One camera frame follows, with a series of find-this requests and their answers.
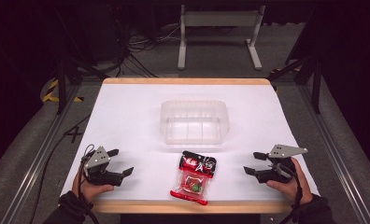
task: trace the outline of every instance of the hand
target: hand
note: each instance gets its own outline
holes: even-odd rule
[[[313,195],[310,192],[310,187],[307,183],[306,177],[304,172],[299,165],[299,162],[295,158],[291,158],[293,164],[295,164],[296,173],[298,174],[299,182],[301,183],[301,188],[303,192],[303,197],[301,199],[300,204],[310,203],[313,199]],[[266,185],[272,189],[276,189],[278,191],[283,192],[290,200],[295,202],[295,196],[297,191],[296,180],[293,178],[290,182],[284,184],[274,180],[269,180],[266,182]]]
[[[72,192],[74,192],[77,198],[78,198],[78,176],[79,172],[77,172],[77,175],[75,176],[74,179],[74,184],[72,185]],[[80,191],[85,197],[87,203],[91,203],[95,196],[104,192],[112,191],[114,189],[112,185],[103,185],[103,186],[93,185],[89,183],[84,176],[81,178],[81,182],[83,183],[80,185]]]

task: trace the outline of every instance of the gray floor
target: gray floor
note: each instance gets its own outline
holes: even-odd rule
[[[252,67],[248,50],[244,44],[244,39],[250,31],[244,28],[235,28],[227,35],[211,29],[197,29],[190,32],[186,69],[183,71],[177,70],[179,42],[176,39],[162,43],[153,50],[134,53],[134,55],[159,77],[267,77],[270,70],[284,66],[284,61],[302,27],[302,24],[288,24],[261,28],[256,46],[263,64],[262,71],[255,71]],[[124,63],[134,71],[137,69],[127,60]],[[121,76],[139,77],[125,66],[121,68],[124,71]],[[116,74],[117,71],[110,73],[111,76]],[[53,145],[64,132],[92,112],[101,82],[93,77],[88,77],[88,80],[83,82],[76,93],[77,96],[84,97],[84,101],[70,104],[68,111],[63,115],[62,125],[53,137]],[[349,199],[351,192],[343,187],[344,182],[339,178],[340,175],[337,174],[333,161],[328,156],[324,136],[318,128],[315,117],[310,113],[309,102],[303,98],[302,87],[297,87],[291,82],[291,75],[281,78],[274,84],[277,85],[278,98],[298,145],[309,149],[309,153],[305,154],[306,163],[321,195],[330,200],[336,222],[370,223],[370,221],[359,220],[358,213],[354,210],[356,205],[352,204]],[[46,102],[19,133],[0,160],[0,222],[15,198],[36,153],[44,145],[51,124],[57,119],[55,115],[57,107],[58,104],[55,102]],[[324,82],[321,86],[320,111],[318,118],[324,121],[338,149],[338,154],[346,164],[351,180],[370,213],[370,163]],[[87,120],[79,125],[79,131],[84,132],[86,125]],[[81,137],[77,137],[72,143],[71,137],[67,136],[52,155],[34,223],[41,223],[56,207],[80,140]],[[41,174],[29,196],[24,200],[23,206],[20,206],[19,214],[13,218],[13,223],[29,221],[40,177]],[[285,215],[263,214],[261,223],[279,223]],[[120,215],[98,214],[97,216],[101,223],[120,223]]]

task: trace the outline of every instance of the snack package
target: snack package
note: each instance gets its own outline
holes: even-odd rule
[[[214,176],[217,161],[213,157],[205,157],[183,151],[179,162],[178,182],[170,194],[174,197],[207,205],[206,187]]]

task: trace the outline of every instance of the dark background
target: dark background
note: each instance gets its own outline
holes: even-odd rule
[[[307,21],[313,8],[267,7],[263,25]],[[121,32],[128,31],[129,24],[153,39],[161,26],[178,22],[179,7],[121,7],[121,13],[125,17],[118,28],[117,23],[112,23],[112,16],[117,15],[105,7],[58,7],[63,19],[63,30],[59,32],[68,53],[90,65],[118,60],[126,49],[126,34]],[[334,34],[321,57],[322,74],[370,160],[370,5],[330,7],[325,13],[327,17],[320,21],[328,25],[305,29],[295,49],[298,53],[292,56],[296,59],[313,52],[319,43],[316,36]],[[101,20],[86,22],[89,16]],[[331,18],[336,16],[342,20],[332,26]],[[95,27],[102,24],[104,29],[95,32]],[[57,61],[43,25],[27,2],[0,1],[0,158],[43,105],[40,91],[55,76]],[[118,36],[124,38],[120,43],[115,41]]]

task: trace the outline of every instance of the white table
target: white table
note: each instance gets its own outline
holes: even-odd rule
[[[219,100],[226,103],[230,131],[219,146],[172,147],[160,133],[160,109],[169,100]],[[269,152],[275,144],[297,147],[280,102],[269,81],[245,78],[108,78],[92,111],[78,153],[65,181],[68,192],[86,147],[118,148],[107,169],[121,173],[135,167],[120,187],[95,200],[103,213],[280,213],[290,204],[276,190],[246,175],[243,166],[269,169],[252,153]],[[182,151],[217,159],[207,188],[208,205],[170,195],[177,183]],[[311,191],[319,194],[301,155],[295,156]]]

